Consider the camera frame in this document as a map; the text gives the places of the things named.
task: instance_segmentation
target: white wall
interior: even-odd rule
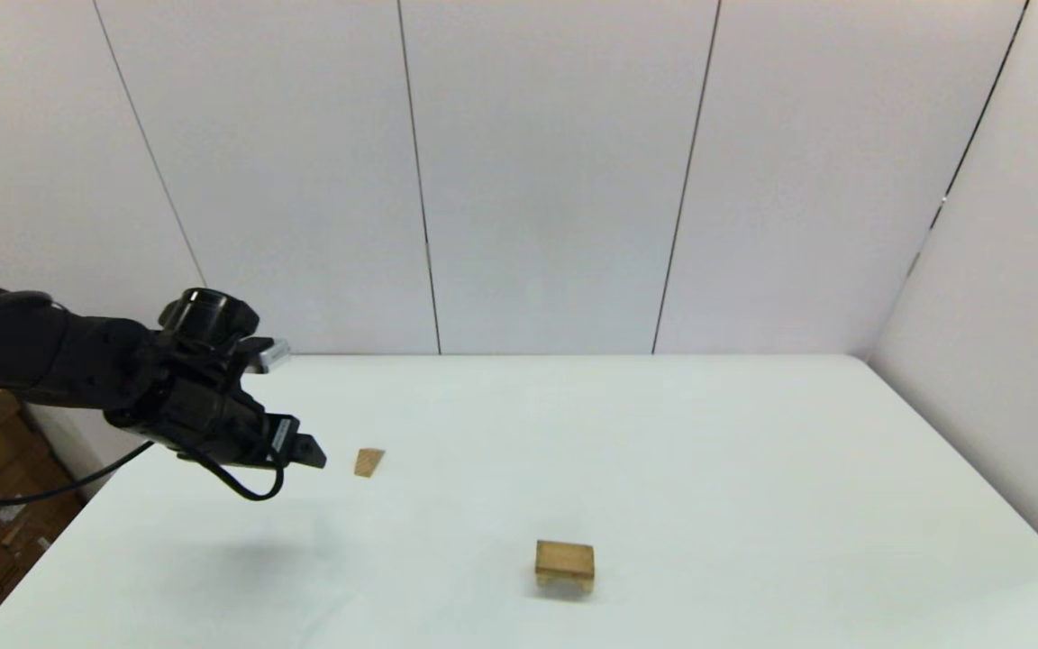
[[[297,352],[435,353],[395,2],[99,10],[207,282]]]
[[[404,0],[444,352],[650,352],[715,7]]]
[[[1038,1],[872,364],[1038,530]]]
[[[656,349],[866,356],[1021,6],[723,3]]]
[[[1,287],[153,325],[199,283],[90,0],[0,3]],[[98,413],[47,422],[79,475],[135,444]]]

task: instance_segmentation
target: table surface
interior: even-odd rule
[[[254,504],[154,449],[5,601],[0,648],[1038,646],[1038,536],[853,358],[299,357],[244,383],[328,467]],[[360,448],[386,449],[371,480]],[[539,591],[537,539],[594,545],[594,594]]]

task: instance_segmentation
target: white label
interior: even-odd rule
[[[275,431],[275,439],[271,440],[271,445],[275,448],[277,453],[283,452],[283,441],[288,439],[288,428],[291,427],[291,420],[283,420],[283,423],[279,424],[279,430]]]
[[[25,505],[12,505],[10,507],[3,507],[0,509],[0,521],[10,522],[18,518],[18,514],[22,514],[22,510],[26,509]]]

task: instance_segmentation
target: small wooden piece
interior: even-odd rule
[[[384,453],[382,448],[360,448],[358,457],[355,459],[355,475],[364,478],[372,477],[375,468],[379,466],[379,461],[383,460]]]
[[[595,549],[580,543],[540,541],[536,543],[536,584],[547,586],[551,579],[568,579],[583,592],[595,587]]]

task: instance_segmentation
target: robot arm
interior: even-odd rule
[[[258,317],[247,304],[189,289],[160,325],[83,318],[45,293],[0,289],[0,387],[32,403],[103,410],[108,423],[198,461],[254,501],[276,493],[292,461],[325,466],[297,418],[268,413],[240,386],[275,345],[248,337]],[[276,487],[251,494],[222,465],[275,468]]]

